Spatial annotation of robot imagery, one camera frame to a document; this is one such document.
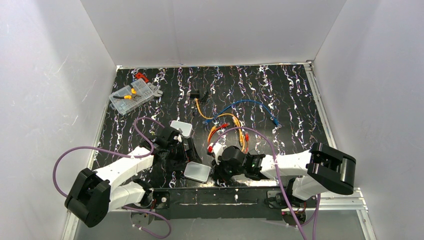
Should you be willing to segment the white network switch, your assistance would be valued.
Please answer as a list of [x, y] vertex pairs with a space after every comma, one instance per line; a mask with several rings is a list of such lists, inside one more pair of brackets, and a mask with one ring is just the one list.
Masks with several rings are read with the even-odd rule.
[[206, 183], [209, 178], [211, 167], [197, 162], [188, 162], [185, 170], [184, 177], [199, 183]]
[[176, 130], [179, 130], [180, 134], [186, 139], [192, 136], [193, 125], [191, 123], [172, 120], [170, 126]]

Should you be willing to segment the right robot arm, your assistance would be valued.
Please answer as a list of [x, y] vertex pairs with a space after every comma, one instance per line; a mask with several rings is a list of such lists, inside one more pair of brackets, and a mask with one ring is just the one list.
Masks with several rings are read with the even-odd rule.
[[243, 153], [237, 146], [210, 144], [208, 155], [214, 158], [214, 173], [219, 182], [244, 175], [253, 181], [290, 177], [286, 195], [304, 202], [323, 192], [351, 195], [354, 192], [356, 159], [324, 143], [288, 155]]

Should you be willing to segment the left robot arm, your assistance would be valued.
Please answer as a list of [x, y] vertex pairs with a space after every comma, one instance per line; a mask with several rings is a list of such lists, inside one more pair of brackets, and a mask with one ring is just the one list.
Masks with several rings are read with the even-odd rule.
[[81, 170], [64, 206], [91, 228], [112, 210], [144, 202], [154, 188], [160, 187], [154, 169], [165, 177], [183, 171], [189, 162], [201, 162], [192, 130], [192, 124], [173, 120], [150, 142], [137, 146], [129, 157], [95, 170]]

